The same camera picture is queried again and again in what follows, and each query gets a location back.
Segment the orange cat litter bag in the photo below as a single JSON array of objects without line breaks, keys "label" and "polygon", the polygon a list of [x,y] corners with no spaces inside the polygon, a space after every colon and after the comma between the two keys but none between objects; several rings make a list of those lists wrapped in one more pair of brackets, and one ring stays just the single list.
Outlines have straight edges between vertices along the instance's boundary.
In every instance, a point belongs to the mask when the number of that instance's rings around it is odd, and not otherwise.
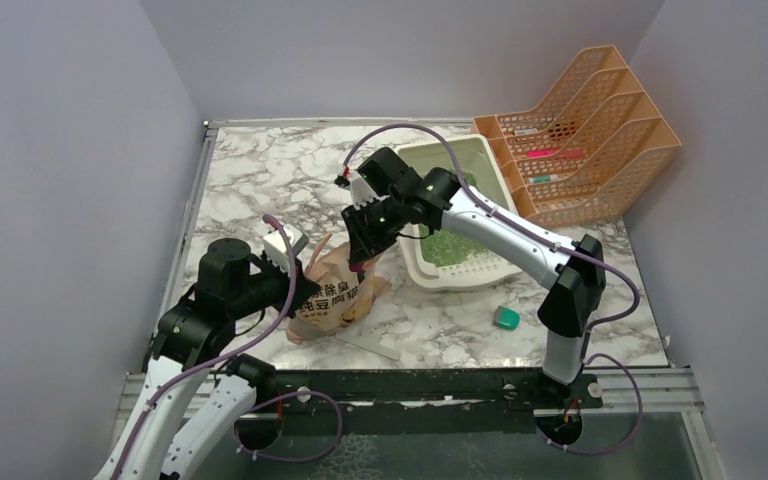
[{"label": "orange cat litter bag", "polygon": [[290,319],[286,338],[295,344],[333,336],[365,319],[378,298],[392,287],[376,273],[377,259],[366,262],[355,272],[348,263],[349,244],[331,248],[332,235],[325,235],[314,247],[304,268],[307,279],[320,291],[303,302]]}]

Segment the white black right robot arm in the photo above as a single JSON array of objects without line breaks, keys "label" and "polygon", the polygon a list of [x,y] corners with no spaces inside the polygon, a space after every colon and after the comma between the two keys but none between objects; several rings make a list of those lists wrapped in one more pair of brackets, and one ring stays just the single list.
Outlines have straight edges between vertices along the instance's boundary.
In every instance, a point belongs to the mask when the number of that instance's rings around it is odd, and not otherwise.
[{"label": "white black right robot arm", "polygon": [[420,175],[384,147],[336,181],[352,196],[341,212],[351,270],[392,247],[407,225],[423,225],[472,240],[528,274],[547,295],[538,318],[547,328],[539,398],[560,407],[577,392],[585,327],[606,287],[603,248],[590,235],[575,241],[544,230],[463,185],[452,171]]}]

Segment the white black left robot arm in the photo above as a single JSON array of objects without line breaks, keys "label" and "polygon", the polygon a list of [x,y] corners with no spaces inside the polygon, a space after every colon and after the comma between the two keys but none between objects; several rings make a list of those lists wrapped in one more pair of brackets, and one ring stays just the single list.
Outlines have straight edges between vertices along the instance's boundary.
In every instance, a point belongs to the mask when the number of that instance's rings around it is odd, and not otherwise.
[{"label": "white black left robot arm", "polygon": [[150,348],[137,403],[99,479],[189,479],[246,409],[273,401],[272,367],[255,361],[253,371],[221,379],[204,405],[185,416],[192,399],[235,336],[237,320],[290,300],[301,306],[318,291],[307,280],[299,254],[307,236],[293,226],[263,238],[252,253],[243,240],[211,242],[196,282],[161,316]]}]

